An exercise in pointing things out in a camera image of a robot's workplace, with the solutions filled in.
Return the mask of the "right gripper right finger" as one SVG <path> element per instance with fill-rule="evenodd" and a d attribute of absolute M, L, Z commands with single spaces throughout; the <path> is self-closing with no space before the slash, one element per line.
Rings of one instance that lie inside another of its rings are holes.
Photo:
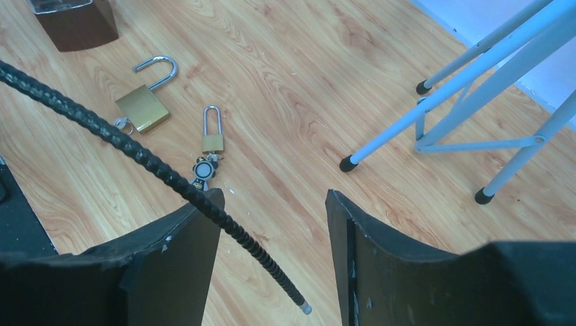
<path fill-rule="evenodd" d="M 343 325 L 574 325 L 575 243 L 493 241 L 457 255 L 325 200 Z"/>

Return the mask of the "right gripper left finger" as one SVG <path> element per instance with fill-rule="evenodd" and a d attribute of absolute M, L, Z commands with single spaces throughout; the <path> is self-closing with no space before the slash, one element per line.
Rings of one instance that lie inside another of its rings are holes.
<path fill-rule="evenodd" d="M 221 230 L 191 204 L 79 255 L 1 254 L 2 325 L 200 325 Z"/>

